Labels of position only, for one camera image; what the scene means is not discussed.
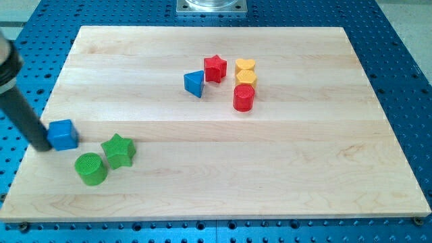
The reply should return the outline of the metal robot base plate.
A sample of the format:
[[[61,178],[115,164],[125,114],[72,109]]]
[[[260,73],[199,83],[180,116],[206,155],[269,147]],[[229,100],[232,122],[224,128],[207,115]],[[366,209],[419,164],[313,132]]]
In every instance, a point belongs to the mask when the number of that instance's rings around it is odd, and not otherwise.
[[[176,11],[181,14],[245,14],[248,7],[247,0],[177,0]]]

